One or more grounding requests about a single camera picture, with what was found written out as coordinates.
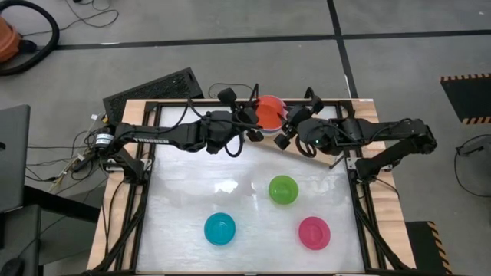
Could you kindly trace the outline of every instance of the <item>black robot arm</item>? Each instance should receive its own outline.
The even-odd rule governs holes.
[[[237,157],[242,150],[244,133],[252,142],[263,139],[262,134],[256,131],[261,128],[257,125],[259,118],[248,104],[236,104],[232,89],[220,92],[219,99],[223,104],[228,104],[231,111],[209,111],[201,115],[189,100],[188,107],[199,117],[192,123],[180,123],[180,120],[171,127],[135,126],[128,123],[107,127],[96,136],[97,156],[112,159],[123,169],[125,181],[136,185],[145,184],[148,179],[143,162],[134,159],[124,149],[127,143],[165,144],[190,153],[206,148],[208,153],[217,154],[225,148],[231,157]],[[226,145],[235,136],[239,137],[239,151],[231,154]]]
[[[317,150],[337,156],[374,141],[398,140],[382,153],[355,162],[358,178],[371,181],[383,167],[394,167],[409,154],[428,154],[437,147],[430,128],[422,120],[402,119],[388,123],[371,123],[357,118],[324,120],[312,117],[322,110],[323,105],[319,103],[321,100],[312,93],[310,107],[295,106],[288,112],[283,134],[275,138],[280,149],[284,150],[295,138],[298,151],[307,157],[314,157]]]

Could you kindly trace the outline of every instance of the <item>green bowl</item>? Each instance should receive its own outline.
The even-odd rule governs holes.
[[[269,196],[278,204],[290,204],[298,196],[297,182],[290,176],[276,176],[269,183]]]

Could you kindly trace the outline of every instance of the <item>orange vacuum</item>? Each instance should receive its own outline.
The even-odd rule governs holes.
[[[0,70],[0,76],[22,73],[35,66],[54,50],[60,39],[60,28],[55,19],[47,11],[36,4],[24,0],[5,0],[0,2],[0,14],[6,8],[15,5],[31,8],[43,15],[51,26],[52,35],[50,41],[37,54],[23,64]],[[9,25],[7,21],[0,16],[0,64],[11,60],[18,54],[34,53],[36,52],[37,47],[38,46],[34,42],[22,39],[22,36],[15,30],[15,27]]]

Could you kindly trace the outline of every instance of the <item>orange bowl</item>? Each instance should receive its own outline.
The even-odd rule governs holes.
[[[18,53],[18,43],[21,40],[14,28],[0,17],[0,62],[6,62]]]
[[[277,131],[282,128],[285,103],[275,96],[265,95],[258,98],[255,114],[259,118],[258,125],[267,132]]]

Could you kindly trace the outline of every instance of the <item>gray floor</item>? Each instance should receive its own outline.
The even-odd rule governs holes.
[[[65,26],[76,18],[63,0],[36,0]],[[107,28],[80,23],[62,32],[61,44],[230,38],[266,35],[332,35],[328,6],[322,0],[113,0],[120,12]],[[403,31],[456,31],[489,28],[491,2],[465,0],[335,1],[344,34]],[[81,16],[95,13],[75,6]],[[97,7],[107,5],[96,0]],[[2,14],[21,33],[43,31],[40,18],[23,8]],[[113,15],[95,18],[104,23]],[[40,44],[46,35],[32,37]],[[491,133],[489,125],[459,123],[439,85],[440,76],[491,72],[491,37],[393,38],[346,41],[359,97],[374,98],[381,120],[421,118],[439,146],[429,156],[407,157],[394,170],[407,221],[433,220],[454,273],[488,275],[491,271],[491,201],[465,193],[453,175],[454,148],[472,136]],[[311,86],[322,97],[349,97],[335,41],[218,44],[163,48],[55,51],[30,71],[0,79],[0,108],[30,104],[30,144],[70,145],[74,135],[103,112],[101,99],[165,74],[191,67],[203,90],[215,82],[260,83],[263,94],[300,97]],[[237,89],[246,95],[246,90]],[[30,150],[30,163],[66,157],[63,150]],[[461,179],[470,189],[491,194],[489,152],[459,159]],[[36,168],[43,177],[59,166]],[[63,193],[92,189],[103,176]],[[49,185],[28,182],[48,189]],[[91,195],[97,204],[102,189]],[[51,235],[75,235],[82,251],[94,227],[66,221]],[[47,252],[46,261],[57,252]],[[46,275],[84,269],[88,251],[46,266]]]

